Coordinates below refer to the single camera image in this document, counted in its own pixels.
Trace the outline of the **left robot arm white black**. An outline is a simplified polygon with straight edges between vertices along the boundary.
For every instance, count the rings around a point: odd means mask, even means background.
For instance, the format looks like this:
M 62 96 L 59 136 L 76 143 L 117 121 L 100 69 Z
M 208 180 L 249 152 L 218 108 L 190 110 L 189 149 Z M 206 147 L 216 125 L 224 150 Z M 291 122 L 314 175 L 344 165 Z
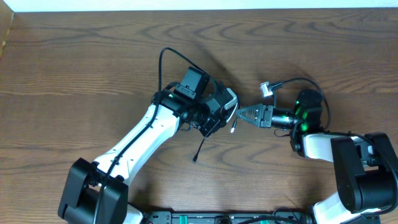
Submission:
M 182 81 L 154 94 L 143 118 L 117 145 L 92 162 L 79 158 L 71 166 L 58 216 L 67 223 L 141 223 L 144 214 L 129 204 L 128 192 L 151 155 L 183 124 L 208 138 L 237 107 L 232 89 L 189 67 Z

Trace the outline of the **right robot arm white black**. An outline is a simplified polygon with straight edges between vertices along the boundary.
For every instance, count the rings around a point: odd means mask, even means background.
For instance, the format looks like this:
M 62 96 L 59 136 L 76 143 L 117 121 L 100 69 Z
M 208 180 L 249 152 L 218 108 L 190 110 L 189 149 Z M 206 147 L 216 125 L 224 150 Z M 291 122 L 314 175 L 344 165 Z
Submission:
M 397 208 L 397 156 L 384 133 L 327 131 L 320 125 L 323 97 L 302 90 L 291 110 L 257 104 L 236 116 L 258 128 L 289 131 L 292 150 L 307 159 L 331 162 L 337 191 L 311 208 L 311 223 L 379 223 Z

